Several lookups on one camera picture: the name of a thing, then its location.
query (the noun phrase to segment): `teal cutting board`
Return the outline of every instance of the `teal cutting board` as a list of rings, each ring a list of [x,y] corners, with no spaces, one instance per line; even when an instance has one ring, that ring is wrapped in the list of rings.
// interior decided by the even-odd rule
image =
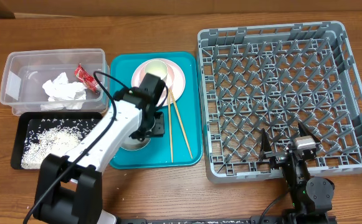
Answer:
[[[143,149],[127,151],[120,148],[110,165],[116,169],[136,169],[152,167],[191,166],[199,162],[202,156],[202,123],[199,99],[199,85],[196,71],[196,60],[187,52],[165,52],[150,54],[120,55],[112,62],[110,75],[131,86],[131,78],[136,68],[143,62],[153,58],[165,58],[175,62],[185,74],[186,85],[182,96],[176,101],[182,122],[188,137],[193,159],[182,134],[174,105],[171,105],[171,121],[173,132],[174,162],[171,163],[169,147],[168,107],[164,113],[165,134],[162,138],[151,138]],[[113,94],[121,86],[110,82],[110,93]]]

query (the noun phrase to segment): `red packet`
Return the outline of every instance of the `red packet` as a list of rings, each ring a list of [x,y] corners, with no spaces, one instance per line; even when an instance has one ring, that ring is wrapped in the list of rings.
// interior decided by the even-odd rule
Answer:
[[[74,75],[81,81],[83,84],[88,87],[88,89],[94,91],[95,93],[102,90],[96,82],[95,78],[88,74],[85,69],[81,67],[81,64],[75,69]]]

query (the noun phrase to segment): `gray dish rack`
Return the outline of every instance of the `gray dish rack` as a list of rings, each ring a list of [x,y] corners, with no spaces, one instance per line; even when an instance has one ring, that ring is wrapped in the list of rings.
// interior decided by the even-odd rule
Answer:
[[[210,181],[281,177],[258,160],[260,130],[282,151],[299,121],[322,142],[311,174],[362,173],[362,84],[342,23],[204,29],[197,60]]]

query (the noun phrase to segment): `chopstick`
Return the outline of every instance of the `chopstick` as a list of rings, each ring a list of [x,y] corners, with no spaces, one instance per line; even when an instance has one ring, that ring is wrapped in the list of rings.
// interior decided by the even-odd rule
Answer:
[[[179,115],[179,111],[178,111],[178,107],[176,106],[176,102],[175,102],[175,97],[173,95],[173,91],[169,88],[168,89],[169,95],[171,95],[172,99],[173,99],[173,103],[175,106],[175,111],[176,111],[176,115],[178,116],[178,121],[179,124],[181,125],[181,129],[182,129],[182,133],[183,133],[183,137],[185,138],[185,142],[186,145],[188,147],[189,150],[189,154],[191,155],[191,159],[193,159],[192,156],[192,152],[191,152],[191,148],[189,147],[189,142],[188,142],[188,138],[186,137],[186,133],[185,133],[185,129],[183,128],[183,123],[182,123],[182,119],[181,119],[181,115]],[[171,104],[168,104],[168,115],[171,117]],[[173,159],[173,137],[172,137],[172,132],[171,132],[171,118],[169,118],[169,135],[170,135],[170,143],[171,143],[171,160]]]
[[[173,128],[171,124],[171,95],[169,91],[167,92],[167,104],[168,104],[168,126],[169,126],[169,146],[171,147],[171,162],[174,162],[174,152],[173,152]]]

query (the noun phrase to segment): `white tissue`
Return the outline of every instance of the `white tissue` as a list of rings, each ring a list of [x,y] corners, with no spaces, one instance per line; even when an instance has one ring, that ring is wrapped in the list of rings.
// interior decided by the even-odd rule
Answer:
[[[55,80],[48,80],[42,88],[49,96],[48,101],[64,101],[64,100],[86,100],[87,87],[80,82],[69,83],[69,79],[65,72],[61,73]],[[41,110],[61,110],[66,107],[68,110],[79,110],[83,103],[54,103],[41,105]]]

